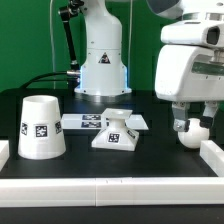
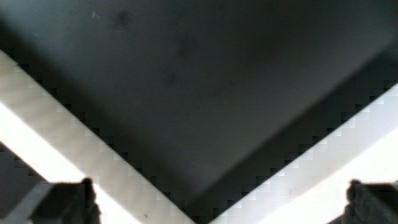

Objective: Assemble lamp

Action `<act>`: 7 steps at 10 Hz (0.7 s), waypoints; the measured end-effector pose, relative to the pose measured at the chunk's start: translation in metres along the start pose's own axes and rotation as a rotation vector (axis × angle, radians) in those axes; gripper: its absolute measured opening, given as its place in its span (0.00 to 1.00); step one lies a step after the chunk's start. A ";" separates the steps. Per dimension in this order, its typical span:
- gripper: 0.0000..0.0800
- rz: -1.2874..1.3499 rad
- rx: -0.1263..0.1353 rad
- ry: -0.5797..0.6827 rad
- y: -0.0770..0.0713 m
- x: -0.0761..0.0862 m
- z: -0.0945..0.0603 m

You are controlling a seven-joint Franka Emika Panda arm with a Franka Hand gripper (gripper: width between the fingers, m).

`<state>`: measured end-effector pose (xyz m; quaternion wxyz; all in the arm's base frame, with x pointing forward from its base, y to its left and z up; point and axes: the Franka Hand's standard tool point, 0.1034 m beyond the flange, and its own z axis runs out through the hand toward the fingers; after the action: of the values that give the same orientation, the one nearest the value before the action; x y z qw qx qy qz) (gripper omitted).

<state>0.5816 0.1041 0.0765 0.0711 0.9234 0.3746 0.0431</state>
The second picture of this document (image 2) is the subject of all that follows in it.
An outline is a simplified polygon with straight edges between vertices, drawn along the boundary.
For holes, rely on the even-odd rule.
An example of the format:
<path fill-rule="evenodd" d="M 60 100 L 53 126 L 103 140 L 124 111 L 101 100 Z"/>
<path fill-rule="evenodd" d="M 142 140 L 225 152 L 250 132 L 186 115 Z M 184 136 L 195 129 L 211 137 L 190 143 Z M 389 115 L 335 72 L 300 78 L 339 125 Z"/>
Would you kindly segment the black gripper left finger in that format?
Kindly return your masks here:
<path fill-rule="evenodd" d="M 92 180 L 39 182 L 0 212 L 0 224 L 101 224 Z"/>

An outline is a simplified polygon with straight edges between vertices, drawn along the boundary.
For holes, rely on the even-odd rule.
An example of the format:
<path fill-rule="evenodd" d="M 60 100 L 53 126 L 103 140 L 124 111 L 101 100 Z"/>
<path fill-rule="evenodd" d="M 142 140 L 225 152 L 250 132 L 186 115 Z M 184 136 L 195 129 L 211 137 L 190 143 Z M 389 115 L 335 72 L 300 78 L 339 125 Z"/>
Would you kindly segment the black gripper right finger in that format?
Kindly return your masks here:
<path fill-rule="evenodd" d="M 350 182 L 348 204 L 330 224 L 398 224 L 398 183 Z"/>

